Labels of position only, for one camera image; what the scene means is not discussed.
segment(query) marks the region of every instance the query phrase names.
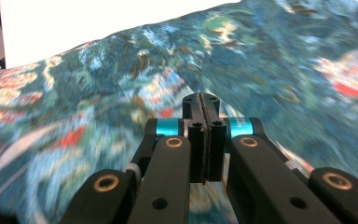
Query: brass screw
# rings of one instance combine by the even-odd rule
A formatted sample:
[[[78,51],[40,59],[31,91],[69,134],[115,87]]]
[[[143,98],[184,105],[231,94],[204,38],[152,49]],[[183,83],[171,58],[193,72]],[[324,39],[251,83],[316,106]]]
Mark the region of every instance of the brass screw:
[[[94,189],[100,192],[107,192],[114,189],[118,184],[116,175],[103,175],[94,182]]]
[[[165,141],[167,147],[179,147],[183,144],[183,141],[180,138],[169,138]]]
[[[330,185],[336,189],[348,190],[348,189],[352,188],[351,181],[342,175],[338,175],[338,174],[329,172],[329,173],[324,174],[322,176],[322,178],[328,185]]]
[[[255,147],[257,146],[257,141],[254,140],[254,138],[244,137],[241,139],[241,144],[243,144],[246,147]]]

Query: black object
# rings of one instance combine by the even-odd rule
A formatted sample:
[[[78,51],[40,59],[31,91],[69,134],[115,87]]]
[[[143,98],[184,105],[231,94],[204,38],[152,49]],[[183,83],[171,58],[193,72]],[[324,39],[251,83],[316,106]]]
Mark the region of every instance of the black object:
[[[186,223],[189,183],[221,181],[225,151],[227,194],[240,223],[358,223],[357,178],[319,168],[307,179],[259,119],[239,118],[236,127],[218,117],[219,102],[191,94],[182,119],[148,120],[126,171],[89,177],[62,223]],[[239,128],[244,124],[251,133]]]

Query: white surface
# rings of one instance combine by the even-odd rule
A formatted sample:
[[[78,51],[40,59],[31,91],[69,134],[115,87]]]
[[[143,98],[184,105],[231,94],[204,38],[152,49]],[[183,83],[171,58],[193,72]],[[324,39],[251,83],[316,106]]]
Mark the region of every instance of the white surface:
[[[239,0],[0,0],[7,68],[120,30]]]

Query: table surface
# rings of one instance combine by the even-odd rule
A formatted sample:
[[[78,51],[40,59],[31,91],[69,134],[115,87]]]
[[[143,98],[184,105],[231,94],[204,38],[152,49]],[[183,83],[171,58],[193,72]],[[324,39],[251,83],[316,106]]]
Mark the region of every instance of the table surface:
[[[0,0],[7,68],[94,39],[239,0]]]

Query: blue patterned fabric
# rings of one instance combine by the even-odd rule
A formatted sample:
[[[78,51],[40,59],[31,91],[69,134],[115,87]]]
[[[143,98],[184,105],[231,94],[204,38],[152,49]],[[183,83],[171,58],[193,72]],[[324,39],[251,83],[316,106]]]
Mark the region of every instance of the blue patterned fabric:
[[[59,222],[91,174],[124,169],[147,119],[180,118],[194,91],[358,176],[358,5],[291,2],[227,4],[1,70],[0,214]],[[224,182],[191,187],[189,221],[237,222]]]

